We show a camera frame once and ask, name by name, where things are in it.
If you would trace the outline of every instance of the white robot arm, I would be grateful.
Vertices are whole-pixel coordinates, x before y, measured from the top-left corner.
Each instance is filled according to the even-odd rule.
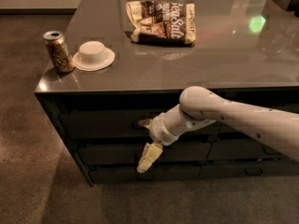
[[[203,128],[215,121],[258,140],[299,161],[299,115],[222,99],[202,87],[189,87],[179,97],[179,105],[140,125],[149,129],[153,143],[146,144],[137,171],[144,173],[183,133]]]

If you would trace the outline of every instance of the soda can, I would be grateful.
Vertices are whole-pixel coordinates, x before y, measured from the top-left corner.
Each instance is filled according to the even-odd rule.
[[[74,70],[75,65],[71,53],[68,51],[66,40],[61,31],[48,31],[44,35],[44,44],[54,67],[59,73]]]

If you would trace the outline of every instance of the small bowl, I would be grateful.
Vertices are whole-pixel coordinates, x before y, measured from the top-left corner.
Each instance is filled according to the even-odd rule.
[[[111,65],[115,54],[98,41],[89,41],[80,46],[73,60],[76,68],[83,71],[96,71]]]

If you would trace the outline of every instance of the snack bag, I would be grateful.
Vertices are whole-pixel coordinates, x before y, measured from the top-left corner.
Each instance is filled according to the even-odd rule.
[[[188,46],[195,44],[194,4],[134,1],[127,2],[126,10],[135,27],[131,35],[135,42],[154,37]]]

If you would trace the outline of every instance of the drawer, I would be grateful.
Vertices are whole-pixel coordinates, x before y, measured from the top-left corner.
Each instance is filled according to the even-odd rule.
[[[157,162],[205,161],[210,149],[210,143],[177,141],[164,148],[164,152]]]
[[[148,131],[136,123],[159,113],[150,110],[85,111],[62,114],[60,120],[73,139],[140,137],[148,135]]]
[[[212,143],[208,161],[245,160],[245,159],[284,159],[285,156],[265,147],[255,140],[230,140]]]
[[[94,183],[117,183],[137,180],[135,167],[98,168],[96,171],[90,171],[90,177]]]
[[[135,167],[105,167],[90,171],[94,183],[128,182],[151,180],[194,180],[200,175],[201,167],[194,165],[165,165],[155,166],[144,174],[140,174]]]
[[[299,163],[293,161],[208,163],[202,166],[199,178],[239,177],[247,175],[299,175]]]
[[[179,91],[139,91],[138,94],[130,94],[127,92],[114,92],[114,94],[105,94],[104,92],[96,92],[94,95],[76,94],[76,95],[60,95],[55,97],[57,106],[61,113],[71,113],[74,110],[83,111],[99,111],[99,110],[140,110],[140,109],[159,109],[167,110],[178,104]]]
[[[136,153],[142,150],[141,144],[110,144],[81,147],[78,155],[86,165],[134,164],[138,162]]]
[[[193,165],[157,165],[154,180],[194,180],[200,175],[201,167]]]

